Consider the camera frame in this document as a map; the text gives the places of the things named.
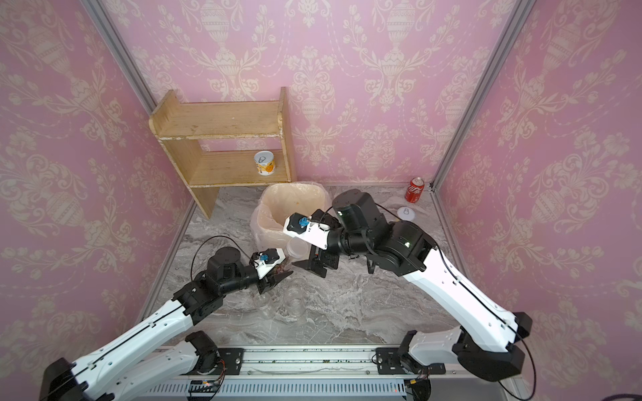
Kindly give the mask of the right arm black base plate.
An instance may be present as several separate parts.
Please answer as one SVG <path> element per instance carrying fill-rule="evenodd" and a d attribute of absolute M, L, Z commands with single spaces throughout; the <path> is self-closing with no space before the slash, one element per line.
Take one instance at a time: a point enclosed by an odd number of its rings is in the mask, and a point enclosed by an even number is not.
<path fill-rule="evenodd" d="M 415 374 L 418 376 L 444 375 L 445 364 L 421 365 L 408 352 L 396 348 L 377 348 L 374 363 L 379 375 Z"/>

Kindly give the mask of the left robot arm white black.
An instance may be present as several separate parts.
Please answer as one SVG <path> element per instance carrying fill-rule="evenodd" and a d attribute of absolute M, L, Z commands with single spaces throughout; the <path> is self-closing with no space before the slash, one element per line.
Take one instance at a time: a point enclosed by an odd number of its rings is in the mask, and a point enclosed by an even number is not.
<path fill-rule="evenodd" d="M 179 375 L 224 371 L 212 339 L 194 327 L 231 293 L 256 287 L 264 293 L 289 276 L 279 272 L 281 248 L 255 252 L 247 263 L 235 247 L 222 247 L 205 270 L 156 312 L 117 339 L 74 362 L 61 358 L 43 374 L 41 400 L 133 400 Z"/>

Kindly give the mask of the clear jar flower tea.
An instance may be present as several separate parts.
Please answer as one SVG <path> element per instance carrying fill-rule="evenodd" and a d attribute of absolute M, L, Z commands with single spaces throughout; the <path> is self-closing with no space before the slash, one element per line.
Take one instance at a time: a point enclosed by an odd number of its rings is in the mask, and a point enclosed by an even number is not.
<path fill-rule="evenodd" d="M 285 257 L 284 260 L 279 263 L 276 267 L 273 269 L 274 274 L 282 274 L 282 273 L 292 273 L 292 268 L 290 267 L 290 259 L 289 257 Z"/>

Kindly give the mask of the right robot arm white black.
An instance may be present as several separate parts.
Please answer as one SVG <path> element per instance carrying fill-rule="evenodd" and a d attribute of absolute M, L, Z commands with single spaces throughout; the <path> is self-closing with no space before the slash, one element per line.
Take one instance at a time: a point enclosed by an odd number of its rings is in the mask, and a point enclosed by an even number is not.
<path fill-rule="evenodd" d="M 294 213 L 284 233 L 311 245 L 302 267 L 319 277 L 336 269 L 342 256 L 364 256 L 368 271 L 381 269 L 406 279 L 438 302 L 456 321 L 455 329 L 406 334 L 397 357 L 401 365 L 426 374 L 435 364 L 459 364 L 479 379 L 496 383 L 521 374 L 533 320 L 493 302 L 447 259 L 439 244 L 416 223 L 389 222 L 372 196 L 348 190 L 327 212 Z"/>

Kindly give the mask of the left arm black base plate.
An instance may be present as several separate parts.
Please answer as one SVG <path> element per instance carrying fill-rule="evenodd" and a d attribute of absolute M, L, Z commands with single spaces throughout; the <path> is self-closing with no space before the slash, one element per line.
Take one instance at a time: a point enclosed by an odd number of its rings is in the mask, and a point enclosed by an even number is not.
<path fill-rule="evenodd" d="M 217 350 L 216 357 L 206 357 L 206 362 L 197 363 L 197 367 L 184 375 L 209 375 L 220 376 L 221 374 L 238 376 L 243 364 L 245 349 L 223 348 Z"/>

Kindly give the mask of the clear lid of jar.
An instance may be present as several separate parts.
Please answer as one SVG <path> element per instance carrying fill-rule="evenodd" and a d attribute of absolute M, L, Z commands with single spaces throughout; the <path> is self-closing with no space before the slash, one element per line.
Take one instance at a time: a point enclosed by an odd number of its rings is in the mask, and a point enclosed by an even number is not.
<path fill-rule="evenodd" d="M 300 238 L 291 238 L 286 246 L 286 253 L 292 261 L 302 261 L 309 258 L 311 245 Z"/>

